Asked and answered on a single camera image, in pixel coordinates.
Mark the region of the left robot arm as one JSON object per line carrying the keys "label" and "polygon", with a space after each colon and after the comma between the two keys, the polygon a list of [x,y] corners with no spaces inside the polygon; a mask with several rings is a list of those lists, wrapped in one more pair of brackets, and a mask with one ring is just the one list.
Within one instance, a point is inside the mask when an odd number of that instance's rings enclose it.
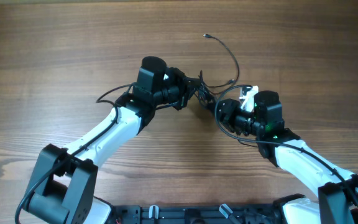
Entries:
{"label": "left robot arm", "polygon": [[45,146],[35,163],[15,223],[26,211],[47,223],[114,223],[115,208],[95,197],[98,171],[128,140],[136,137],[164,108],[181,110],[201,86],[164,60],[142,59],[134,83],[121,86],[116,101],[101,95],[97,103],[112,106],[109,114],[81,138],[58,147]]}

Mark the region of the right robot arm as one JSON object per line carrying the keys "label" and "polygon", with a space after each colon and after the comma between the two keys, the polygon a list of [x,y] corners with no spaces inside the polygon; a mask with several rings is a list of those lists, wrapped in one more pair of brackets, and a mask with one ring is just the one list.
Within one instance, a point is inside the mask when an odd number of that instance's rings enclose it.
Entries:
{"label": "right robot arm", "polygon": [[317,196],[318,202],[300,194],[277,200],[280,223],[358,223],[358,174],[329,162],[285,127],[278,93],[244,90],[240,100],[218,99],[208,108],[225,134],[241,143],[255,136],[262,157]]}

